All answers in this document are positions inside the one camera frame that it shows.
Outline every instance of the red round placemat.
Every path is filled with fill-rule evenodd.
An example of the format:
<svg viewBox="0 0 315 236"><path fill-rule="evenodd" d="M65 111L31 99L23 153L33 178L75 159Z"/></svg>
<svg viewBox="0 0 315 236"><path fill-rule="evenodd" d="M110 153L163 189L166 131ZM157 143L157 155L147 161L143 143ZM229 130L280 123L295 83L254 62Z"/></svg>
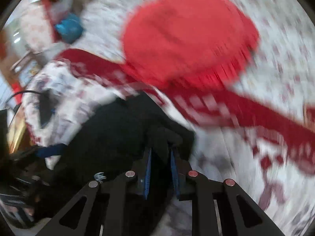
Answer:
<svg viewBox="0 0 315 236"><path fill-rule="evenodd" d="M244 70L259 33L229 0L155 0L123 36L126 73L160 88L222 87Z"/></svg>

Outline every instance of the triangular cutout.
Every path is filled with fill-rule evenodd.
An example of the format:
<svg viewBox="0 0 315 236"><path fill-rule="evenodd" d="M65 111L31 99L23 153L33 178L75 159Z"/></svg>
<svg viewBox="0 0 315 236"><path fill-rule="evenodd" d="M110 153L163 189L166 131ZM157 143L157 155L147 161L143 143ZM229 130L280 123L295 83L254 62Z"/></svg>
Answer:
<svg viewBox="0 0 315 236"><path fill-rule="evenodd" d="M63 226L67 226L73 230L78 227L81 214L87 198L82 196L77 203L59 220L59 223Z"/></svg>
<svg viewBox="0 0 315 236"><path fill-rule="evenodd" d="M241 195L236 196L236 200L239 205L245 227L251 228L262 223L262 219Z"/></svg>

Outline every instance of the blue gripper pad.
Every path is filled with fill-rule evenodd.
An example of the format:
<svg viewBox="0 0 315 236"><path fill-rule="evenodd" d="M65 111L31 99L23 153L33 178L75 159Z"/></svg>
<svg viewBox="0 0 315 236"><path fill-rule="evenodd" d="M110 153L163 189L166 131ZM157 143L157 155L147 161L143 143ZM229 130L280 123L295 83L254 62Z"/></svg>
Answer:
<svg viewBox="0 0 315 236"><path fill-rule="evenodd" d="M175 162L175 157L174 157L173 151L171 151L171 171L172 171L174 191L175 191L175 194L178 198L179 197L179 180L178 180L177 167L176 167L176 162Z"/></svg>
<svg viewBox="0 0 315 236"><path fill-rule="evenodd" d="M144 177L144 198L148 198L150 190L150 177L151 177L151 150L149 151L148 163L146 165L145 177Z"/></svg>

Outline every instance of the patterned tablecloth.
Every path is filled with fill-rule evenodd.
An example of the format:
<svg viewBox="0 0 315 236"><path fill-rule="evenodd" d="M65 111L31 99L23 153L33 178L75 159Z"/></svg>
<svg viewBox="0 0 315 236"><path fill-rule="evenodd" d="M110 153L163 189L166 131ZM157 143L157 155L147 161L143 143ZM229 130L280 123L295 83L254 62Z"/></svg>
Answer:
<svg viewBox="0 0 315 236"><path fill-rule="evenodd" d="M86 31L74 47L122 62L120 36L124 24L129 12L143 1L93 1L82 14ZM300 134L303 125L308 127L304 130L312 136L315 129L312 105L315 103L314 25L296 0L231 1L253 20L261 35L260 46L250 68L231 91L289 118L288 125L293 129L291 134L296 131L296 138L303 135ZM68 143L98 103L111 102L116 95L124 96L111 86L108 79L87 75L84 71L84 63L59 59L46 65L34 77L29 89L52 88L60 98L56 116L47 128L40 129L37 97L32 94L23 96L26 122L36 143ZM115 77L121 85L126 84L121 71L116 71ZM136 92L134 86L125 87L130 94ZM169 116L197 132L190 160L192 167L214 180L233 178L285 235L302 235L315 215L315 200L312 197L315 190L315 149L312 138L303 139L291 148L291 140L281 132L261 127L255 122L243 128L245 133L240 133L237 128L209 128L200 126L200 123L197 126L198 123L192 124L182 116L183 111L189 111L191 115L194 109L200 109L195 107L199 99L195 96L190 98L191 107L183 100L170 102L165 96L160 96L167 104L163 109ZM216 100L214 103L223 114L225 107L219 107ZM266 113L266 121L273 118L271 113ZM190 230L189 205L174 201L155 235L190 235Z"/></svg>

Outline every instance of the teal crumpled object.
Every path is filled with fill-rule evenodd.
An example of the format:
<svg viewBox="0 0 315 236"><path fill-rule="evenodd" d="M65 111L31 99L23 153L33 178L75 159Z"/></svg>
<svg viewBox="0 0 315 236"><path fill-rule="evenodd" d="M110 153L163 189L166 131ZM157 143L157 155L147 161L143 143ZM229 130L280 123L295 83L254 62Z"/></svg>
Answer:
<svg viewBox="0 0 315 236"><path fill-rule="evenodd" d="M73 13L69 13L67 18L55 25L55 28L61 35L62 40L69 44L80 38L84 30L80 18Z"/></svg>

